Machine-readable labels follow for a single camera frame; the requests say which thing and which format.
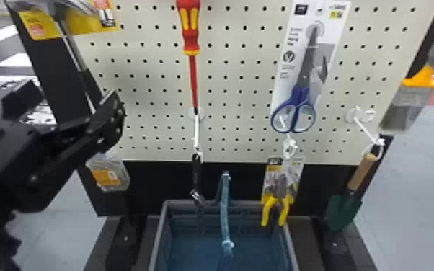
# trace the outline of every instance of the blue basket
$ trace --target blue basket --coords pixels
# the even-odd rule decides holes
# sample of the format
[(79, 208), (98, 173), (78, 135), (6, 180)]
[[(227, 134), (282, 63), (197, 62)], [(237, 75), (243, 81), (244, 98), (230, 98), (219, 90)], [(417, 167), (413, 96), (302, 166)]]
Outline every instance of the blue basket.
[[(288, 226), (261, 227), (261, 205), (233, 201), (229, 232), (235, 243), (233, 270), (296, 271)], [(198, 210), (191, 200), (167, 200), (161, 211), (150, 271), (222, 270), (219, 207)]]

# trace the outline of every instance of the pegboard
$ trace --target pegboard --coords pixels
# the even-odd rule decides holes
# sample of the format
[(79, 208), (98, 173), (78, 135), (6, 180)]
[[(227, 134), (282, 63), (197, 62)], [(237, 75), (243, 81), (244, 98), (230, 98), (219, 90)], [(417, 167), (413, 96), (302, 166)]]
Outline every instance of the pegboard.
[[(102, 91), (128, 117), (115, 147), (128, 160), (188, 161), (193, 122), (188, 57), (172, 0), (113, 0), (120, 31), (76, 37)], [(282, 153), (270, 100), (290, 0), (202, 0), (197, 76), (205, 161), (265, 162)], [(293, 137), (310, 164), (358, 164), (369, 139), (345, 113), (377, 114), (376, 134), (434, 17), (434, 0), (353, 1), (313, 128)]]

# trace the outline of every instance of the gray floor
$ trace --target gray floor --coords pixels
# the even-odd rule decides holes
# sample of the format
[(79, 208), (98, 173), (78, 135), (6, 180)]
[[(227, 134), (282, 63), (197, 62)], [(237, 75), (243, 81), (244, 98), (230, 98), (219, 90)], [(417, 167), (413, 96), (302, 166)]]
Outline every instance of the gray floor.
[(434, 107), (395, 138), (355, 222), (378, 270), (434, 270)]
[[(43, 213), (9, 225), (24, 241), (24, 271), (79, 271), (104, 218), (96, 218), (77, 176)], [(397, 136), (355, 219), (380, 271), (434, 270), (434, 107)]]
[(23, 271), (81, 271), (104, 222), (75, 174), (46, 210), (8, 225), (22, 240), (15, 261)]

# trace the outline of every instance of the product tag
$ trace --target product tag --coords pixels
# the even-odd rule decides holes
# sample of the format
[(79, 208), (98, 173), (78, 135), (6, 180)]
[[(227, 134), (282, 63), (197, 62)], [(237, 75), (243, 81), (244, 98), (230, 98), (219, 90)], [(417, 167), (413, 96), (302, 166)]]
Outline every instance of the product tag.
[(317, 101), (324, 85), (319, 77), (324, 73), (323, 62), (328, 66), (333, 59), (350, 6), (349, 1), (293, 0), (275, 75), (271, 114), (290, 98), (315, 27), (318, 27), (317, 49), (309, 87), (311, 104)]
[(298, 194), (298, 186), (304, 168), (304, 161), (304, 156), (295, 156), (291, 159), (285, 159), (283, 156), (269, 157), (267, 159), (266, 172), (262, 184), (262, 203), (265, 203), (265, 201), (273, 195), (277, 180), (284, 175), (288, 188), (286, 197), (289, 198), (290, 204), (292, 204)]
[[(97, 13), (85, 15), (75, 9), (67, 9), (66, 24), (72, 35), (94, 32), (114, 31), (118, 29), (112, 14), (110, 0), (92, 0)], [(40, 9), (19, 12), (20, 19), (33, 40), (48, 40), (61, 36), (52, 18)]]

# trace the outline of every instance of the yellow pliers handle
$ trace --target yellow pliers handle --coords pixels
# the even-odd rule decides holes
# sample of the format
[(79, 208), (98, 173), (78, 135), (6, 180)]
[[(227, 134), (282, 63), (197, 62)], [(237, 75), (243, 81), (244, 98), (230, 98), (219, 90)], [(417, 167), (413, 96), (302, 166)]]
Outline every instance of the yellow pliers handle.
[(264, 203), (264, 206), (262, 207), (262, 220), (261, 220), (261, 226), (266, 227), (267, 222), (269, 221), (269, 212), (271, 211), (271, 208), (274, 206), (274, 203), (276, 203), (276, 198), (273, 196), (270, 196)]
[[(279, 226), (284, 226), (284, 223), (286, 222), (286, 218), (288, 217), (289, 213), (289, 198), (285, 197), (283, 199), (280, 199), (281, 203), (281, 213), (279, 214), (279, 220), (278, 224)], [(274, 196), (270, 196), (264, 204), (264, 207), (262, 208), (262, 219), (261, 219), (261, 226), (266, 227), (267, 223), (269, 222), (269, 212), (271, 211), (271, 208), (276, 204), (276, 201), (278, 199)]]

